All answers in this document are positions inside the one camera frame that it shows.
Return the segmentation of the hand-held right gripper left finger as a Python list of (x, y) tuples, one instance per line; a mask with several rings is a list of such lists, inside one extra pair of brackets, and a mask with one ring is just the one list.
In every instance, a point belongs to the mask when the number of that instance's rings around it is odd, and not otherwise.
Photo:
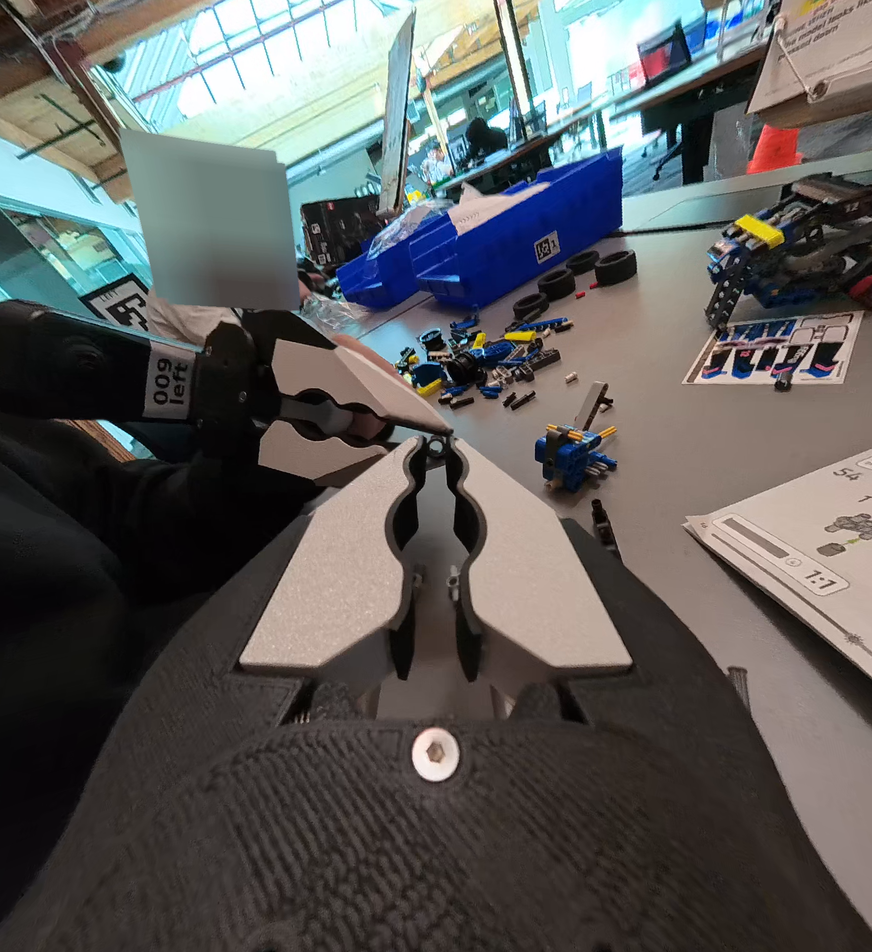
[(414, 565), (429, 443), (413, 437), (318, 506), (239, 657), (255, 674), (405, 680), (415, 651)]

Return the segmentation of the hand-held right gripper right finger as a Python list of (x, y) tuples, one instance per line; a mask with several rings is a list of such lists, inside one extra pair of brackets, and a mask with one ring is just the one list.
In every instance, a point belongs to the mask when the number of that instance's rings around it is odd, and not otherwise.
[(445, 475), (466, 551), (455, 601), (468, 681), (566, 681), (628, 671), (631, 656), (557, 513), (464, 440)]

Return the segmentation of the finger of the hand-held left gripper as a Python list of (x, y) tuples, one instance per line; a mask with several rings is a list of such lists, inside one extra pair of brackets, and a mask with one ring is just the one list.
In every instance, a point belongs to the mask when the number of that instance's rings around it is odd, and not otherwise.
[(259, 465), (321, 487), (345, 487), (379, 466), (393, 446), (349, 433), (313, 438), (298, 421), (274, 421), (259, 443)]
[(281, 397), (274, 421), (298, 421), (313, 438), (347, 433), (354, 412), (387, 424), (380, 434), (384, 439), (402, 430), (453, 435), (452, 426), (412, 387), (350, 349), (279, 339), (271, 369)]

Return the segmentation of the black lego beam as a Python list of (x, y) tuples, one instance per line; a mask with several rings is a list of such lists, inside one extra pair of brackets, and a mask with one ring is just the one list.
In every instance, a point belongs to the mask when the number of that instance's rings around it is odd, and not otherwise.
[(608, 512), (606, 511), (602, 501), (598, 498), (595, 498), (591, 501), (590, 507), (595, 536), (602, 544), (603, 548), (620, 562), (622, 560), (622, 555), (618, 547), (616, 535), (612, 528)]

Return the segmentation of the pile of loose lego pieces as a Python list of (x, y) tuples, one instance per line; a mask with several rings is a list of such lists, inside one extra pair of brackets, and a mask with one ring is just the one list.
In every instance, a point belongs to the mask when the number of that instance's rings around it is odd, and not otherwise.
[(442, 408), (463, 409), (478, 398), (502, 404), (517, 393), (515, 387), (533, 383), (540, 371), (561, 362), (554, 339), (574, 327), (569, 317), (543, 319), (538, 313), (512, 321), (491, 338), (474, 317), (448, 331), (432, 327), (420, 334), (394, 366), (418, 395), (436, 399)]

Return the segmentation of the open lego instruction booklet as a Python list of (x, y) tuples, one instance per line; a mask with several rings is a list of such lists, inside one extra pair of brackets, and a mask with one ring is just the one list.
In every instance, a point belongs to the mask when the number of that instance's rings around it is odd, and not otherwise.
[(872, 448), (683, 528), (872, 681)]

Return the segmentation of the lego sticker sheet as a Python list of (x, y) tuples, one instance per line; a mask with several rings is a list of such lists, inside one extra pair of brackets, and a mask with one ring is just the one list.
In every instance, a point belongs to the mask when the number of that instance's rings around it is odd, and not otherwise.
[(847, 310), (729, 324), (712, 332), (686, 386), (833, 386), (847, 376), (864, 312)]

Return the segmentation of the blue lego vehicle chassis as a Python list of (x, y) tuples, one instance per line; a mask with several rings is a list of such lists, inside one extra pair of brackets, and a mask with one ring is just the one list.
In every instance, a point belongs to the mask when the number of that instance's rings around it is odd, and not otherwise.
[(822, 173), (726, 227), (707, 251), (713, 292), (704, 315), (728, 325), (743, 296), (763, 308), (844, 295), (872, 304), (872, 184)]

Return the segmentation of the person's left hand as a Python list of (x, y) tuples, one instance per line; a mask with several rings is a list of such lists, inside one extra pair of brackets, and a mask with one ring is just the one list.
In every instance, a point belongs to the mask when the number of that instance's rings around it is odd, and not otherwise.
[[(335, 344), (339, 347), (344, 347), (361, 354), (368, 361), (379, 366), (390, 376), (396, 378), (400, 384), (406, 383), (392, 363), (388, 362), (380, 354), (378, 354), (376, 351), (373, 351), (370, 347), (361, 343), (361, 341), (357, 340), (356, 338), (347, 334), (336, 333), (331, 335), (331, 339), (333, 339)], [(347, 434), (366, 440), (375, 440), (378, 438), (383, 439), (380, 434), (386, 428), (387, 424), (381, 422), (378, 418), (365, 413), (354, 412), (350, 426), (347, 429)]]

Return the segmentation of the clear plastic bag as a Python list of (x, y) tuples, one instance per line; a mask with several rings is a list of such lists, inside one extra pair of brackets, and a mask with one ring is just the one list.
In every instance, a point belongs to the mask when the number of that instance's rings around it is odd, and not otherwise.
[(423, 198), (410, 203), (372, 238), (367, 250), (368, 259), (374, 260), (397, 244), (409, 240), (423, 225), (447, 214), (456, 205), (456, 202), (445, 197)]
[(311, 326), (325, 333), (351, 333), (364, 327), (374, 311), (358, 303), (347, 303), (321, 292), (310, 292), (302, 298), (299, 315)]

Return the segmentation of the blue plastic bin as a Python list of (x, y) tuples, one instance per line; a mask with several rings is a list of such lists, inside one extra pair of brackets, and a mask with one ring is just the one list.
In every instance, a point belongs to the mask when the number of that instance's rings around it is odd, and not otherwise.
[(369, 260), (367, 250), (336, 269), (340, 292), (348, 303), (374, 309), (389, 309), (420, 291), (412, 265), (409, 246), (412, 240), (432, 231), (447, 214), (423, 225), (407, 241), (397, 244), (380, 257)]
[(544, 169), (536, 182), (549, 188), (472, 232), (458, 235), (447, 215), (412, 240), (420, 289), (446, 305), (482, 307), (620, 229), (622, 149)]

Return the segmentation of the black cardboard box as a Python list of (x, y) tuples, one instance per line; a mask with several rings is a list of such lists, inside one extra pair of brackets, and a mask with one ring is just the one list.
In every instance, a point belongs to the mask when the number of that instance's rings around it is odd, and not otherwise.
[(307, 256), (321, 268), (337, 268), (359, 257), (384, 228), (378, 209), (377, 194), (302, 204)]

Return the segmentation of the standing display board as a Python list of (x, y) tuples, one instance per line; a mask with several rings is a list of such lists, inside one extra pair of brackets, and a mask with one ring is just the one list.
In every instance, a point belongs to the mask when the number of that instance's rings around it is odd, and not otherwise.
[(416, 9), (413, 7), (396, 33), (387, 56), (380, 165), (381, 190), (376, 212), (377, 217), (385, 221), (391, 221), (401, 213), (405, 200), (409, 139), (407, 103), (414, 71), (415, 22)]

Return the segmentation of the orange traffic cone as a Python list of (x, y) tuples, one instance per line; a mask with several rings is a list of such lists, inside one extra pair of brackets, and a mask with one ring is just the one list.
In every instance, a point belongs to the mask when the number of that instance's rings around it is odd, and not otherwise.
[(774, 172), (799, 166), (804, 156), (799, 151), (800, 130), (779, 128), (764, 124), (754, 148), (752, 158), (747, 163), (747, 174)]

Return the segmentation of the paper instruction poster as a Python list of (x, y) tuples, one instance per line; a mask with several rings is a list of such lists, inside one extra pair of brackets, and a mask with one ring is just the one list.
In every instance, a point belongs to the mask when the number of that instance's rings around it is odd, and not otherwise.
[(747, 114), (776, 128), (872, 111), (872, 1), (782, 2)]

